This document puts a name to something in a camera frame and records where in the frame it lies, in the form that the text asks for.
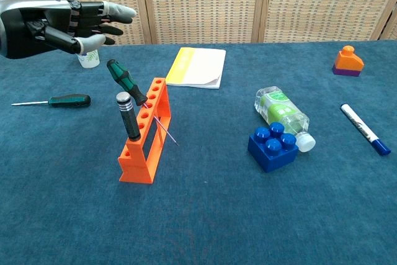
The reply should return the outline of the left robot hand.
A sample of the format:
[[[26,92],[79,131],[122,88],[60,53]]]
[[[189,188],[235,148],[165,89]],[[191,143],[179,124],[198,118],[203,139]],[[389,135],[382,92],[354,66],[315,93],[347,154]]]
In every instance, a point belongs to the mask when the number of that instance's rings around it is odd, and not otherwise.
[[[53,50],[83,55],[113,45],[136,11],[108,1],[1,0],[1,55],[21,59]]]

